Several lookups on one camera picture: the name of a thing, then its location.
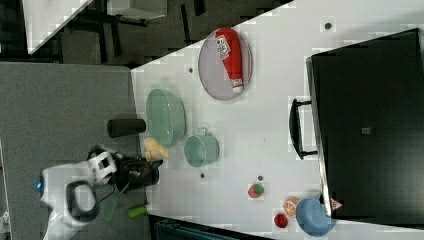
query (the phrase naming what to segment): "warning label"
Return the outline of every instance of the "warning label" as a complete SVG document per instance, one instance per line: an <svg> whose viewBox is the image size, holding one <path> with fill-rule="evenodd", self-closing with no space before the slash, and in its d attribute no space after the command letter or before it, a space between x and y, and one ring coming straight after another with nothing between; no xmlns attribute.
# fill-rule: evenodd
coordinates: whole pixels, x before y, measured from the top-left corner
<svg viewBox="0 0 424 240"><path fill-rule="evenodd" d="M337 202L336 200L332 198L330 200L331 200L331 208L333 209L333 211L336 211L337 209L343 207L343 204Z"/></svg>

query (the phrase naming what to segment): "white robot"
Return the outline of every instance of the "white robot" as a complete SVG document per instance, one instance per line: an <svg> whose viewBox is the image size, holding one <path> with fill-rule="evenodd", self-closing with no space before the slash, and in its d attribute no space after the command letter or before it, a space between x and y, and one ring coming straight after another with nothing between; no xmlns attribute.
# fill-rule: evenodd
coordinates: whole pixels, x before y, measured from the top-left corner
<svg viewBox="0 0 424 240"><path fill-rule="evenodd" d="M142 187L140 180L162 164L162 160L157 160L167 157L167 152L146 155L147 159L127 157L95 146L86 161L43 170L37 188L41 201L52 209L44 240L69 240L97 217L100 207L93 190L96 187L106 184L116 184L118 189L119 185L127 184L132 189Z"/></svg>

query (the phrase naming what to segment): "white table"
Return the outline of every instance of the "white table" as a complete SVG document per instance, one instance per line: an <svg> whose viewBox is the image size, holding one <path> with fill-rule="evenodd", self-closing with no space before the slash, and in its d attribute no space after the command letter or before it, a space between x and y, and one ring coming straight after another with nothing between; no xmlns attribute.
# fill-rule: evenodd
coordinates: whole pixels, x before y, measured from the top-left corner
<svg viewBox="0 0 424 240"><path fill-rule="evenodd" d="M22 0L28 53L35 53L92 1Z"/></svg>
<svg viewBox="0 0 424 240"><path fill-rule="evenodd" d="M333 24L329 31L323 27L327 22ZM253 72L248 89L229 102L211 98L202 88L197 72L202 42L133 70L139 117L146 117L150 85L160 83L182 98L187 135L208 127L221 149L217 163L194 169L184 159L185 139L172 147L170 159L160 167L159 183L147 188L150 214L273 239L311 238L294 219L286 229L273 224L288 196L317 197L320 191L316 157L304 161L297 157L288 128L293 98L309 96L306 58L419 24L424 26L420 0L296 0L235 27L252 49ZM304 109L305 150L312 150L312 116L310 108ZM249 200L248 185L258 175L264 177L265 195ZM423 237L424 232L417 230L338 221L325 238Z"/></svg>

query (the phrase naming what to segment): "floor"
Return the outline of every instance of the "floor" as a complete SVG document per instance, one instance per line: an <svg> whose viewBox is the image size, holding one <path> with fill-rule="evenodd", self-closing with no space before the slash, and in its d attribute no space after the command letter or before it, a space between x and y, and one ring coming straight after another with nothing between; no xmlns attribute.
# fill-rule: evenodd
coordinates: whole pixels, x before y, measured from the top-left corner
<svg viewBox="0 0 424 240"><path fill-rule="evenodd" d="M103 64L130 67L146 64L206 38L219 27L237 25L291 1L168 0L168 15L150 20L146 27L118 24L122 49L119 56L114 56L111 26L104 24L107 61ZM21 5L21 0L0 0L0 61L102 64L99 35L75 31L72 24L29 56Z"/></svg>

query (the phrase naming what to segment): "small green cup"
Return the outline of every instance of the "small green cup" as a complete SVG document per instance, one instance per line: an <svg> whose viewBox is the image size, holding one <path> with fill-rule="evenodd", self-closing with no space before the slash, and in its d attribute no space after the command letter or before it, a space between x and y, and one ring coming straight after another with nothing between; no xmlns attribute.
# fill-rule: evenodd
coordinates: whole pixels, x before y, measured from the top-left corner
<svg viewBox="0 0 424 240"><path fill-rule="evenodd" d="M192 167L206 166L218 159L218 142L214 136L208 134L207 128L198 128L184 143L184 155Z"/></svg>

